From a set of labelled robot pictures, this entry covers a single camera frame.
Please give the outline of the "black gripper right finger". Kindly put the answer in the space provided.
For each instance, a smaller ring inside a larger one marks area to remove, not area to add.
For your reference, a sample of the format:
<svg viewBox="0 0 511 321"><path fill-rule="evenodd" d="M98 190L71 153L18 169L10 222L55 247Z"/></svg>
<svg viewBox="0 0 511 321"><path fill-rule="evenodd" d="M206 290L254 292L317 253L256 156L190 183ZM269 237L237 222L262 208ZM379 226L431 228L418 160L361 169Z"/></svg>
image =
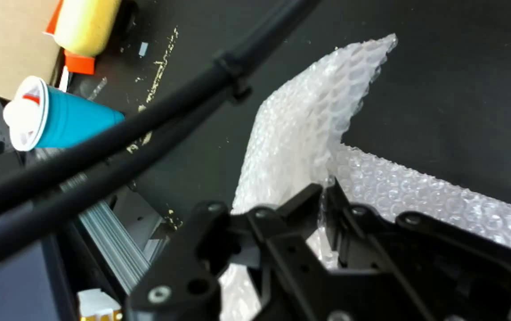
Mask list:
<svg viewBox="0 0 511 321"><path fill-rule="evenodd" d="M393 221L324 189L326 235L338 265L386 276L422 321L511 321L511 247L424 212Z"/></svg>

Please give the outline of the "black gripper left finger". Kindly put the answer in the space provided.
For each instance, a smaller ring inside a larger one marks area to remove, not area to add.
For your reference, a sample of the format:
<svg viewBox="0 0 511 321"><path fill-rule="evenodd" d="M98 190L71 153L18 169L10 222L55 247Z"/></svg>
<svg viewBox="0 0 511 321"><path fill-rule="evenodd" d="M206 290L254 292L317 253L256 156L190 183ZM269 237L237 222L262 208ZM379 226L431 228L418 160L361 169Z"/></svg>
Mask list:
<svg viewBox="0 0 511 321"><path fill-rule="evenodd" d="M222 203L201 203L149 263L126 297L128 321L217 321L219 278L231 265L254 274L262 310L254 321L311 321L310 269L324 269L306 246L315 230L322 187L310 183L276 210L256 206L231 214Z"/></svg>

